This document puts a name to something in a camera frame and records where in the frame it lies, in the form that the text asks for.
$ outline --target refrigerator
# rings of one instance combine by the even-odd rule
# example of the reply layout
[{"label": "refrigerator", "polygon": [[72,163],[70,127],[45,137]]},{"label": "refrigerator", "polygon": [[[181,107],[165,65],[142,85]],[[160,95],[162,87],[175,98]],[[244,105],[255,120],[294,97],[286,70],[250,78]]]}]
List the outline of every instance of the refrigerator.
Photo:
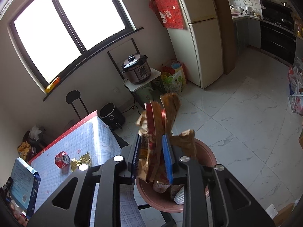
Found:
[{"label": "refrigerator", "polygon": [[189,81],[206,88],[223,74],[220,27],[213,0],[178,0],[184,29],[167,29]]}]

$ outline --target red soda can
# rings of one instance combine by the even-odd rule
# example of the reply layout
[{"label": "red soda can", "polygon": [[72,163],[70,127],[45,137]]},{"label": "red soda can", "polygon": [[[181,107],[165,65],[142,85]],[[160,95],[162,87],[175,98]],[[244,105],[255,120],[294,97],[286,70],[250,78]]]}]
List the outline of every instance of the red soda can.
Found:
[{"label": "red soda can", "polygon": [[69,158],[68,154],[65,151],[62,151],[61,153],[57,154],[55,157],[55,164],[61,169],[68,166],[70,162],[71,159]]}]

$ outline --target pressure cooker lid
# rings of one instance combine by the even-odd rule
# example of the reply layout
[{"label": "pressure cooker lid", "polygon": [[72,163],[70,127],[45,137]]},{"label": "pressure cooker lid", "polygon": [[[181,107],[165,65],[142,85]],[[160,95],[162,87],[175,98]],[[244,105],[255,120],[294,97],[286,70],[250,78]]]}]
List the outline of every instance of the pressure cooker lid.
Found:
[{"label": "pressure cooker lid", "polygon": [[126,59],[122,65],[123,69],[128,69],[135,65],[143,65],[146,62],[147,56],[143,54],[130,55],[128,59]]}]

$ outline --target checkered tablecloth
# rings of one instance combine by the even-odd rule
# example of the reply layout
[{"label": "checkered tablecloth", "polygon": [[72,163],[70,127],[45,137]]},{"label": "checkered tablecloth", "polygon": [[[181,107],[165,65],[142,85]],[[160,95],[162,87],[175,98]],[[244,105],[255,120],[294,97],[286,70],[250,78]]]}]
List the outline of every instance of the checkered tablecloth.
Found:
[{"label": "checkered tablecloth", "polygon": [[[109,127],[97,117],[96,112],[80,121],[30,161],[41,177],[35,211],[72,173],[70,166],[60,169],[55,165],[55,156],[61,151],[67,152],[71,159],[79,159],[89,152],[92,166],[97,166],[120,154],[121,149]],[[122,227],[145,226],[134,200],[133,189],[134,185],[120,186]],[[94,193],[90,226],[94,226],[97,195],[98,184]]]}]

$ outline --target black oven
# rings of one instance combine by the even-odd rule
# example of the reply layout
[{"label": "black oven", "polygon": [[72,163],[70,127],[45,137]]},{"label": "black oven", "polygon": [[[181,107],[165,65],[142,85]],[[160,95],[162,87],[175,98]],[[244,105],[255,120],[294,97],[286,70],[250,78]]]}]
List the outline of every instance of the black oven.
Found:
[{"label": "black oven", "polygon": [[261,26],[261,50],[285,64],[294,63],[296,33],[292,10],[280,4],[260,0],[263,19]]},{"label": "black oven", "polygon": [[271,22],[260,20],[261,49],[293,64],[296,35]]}]

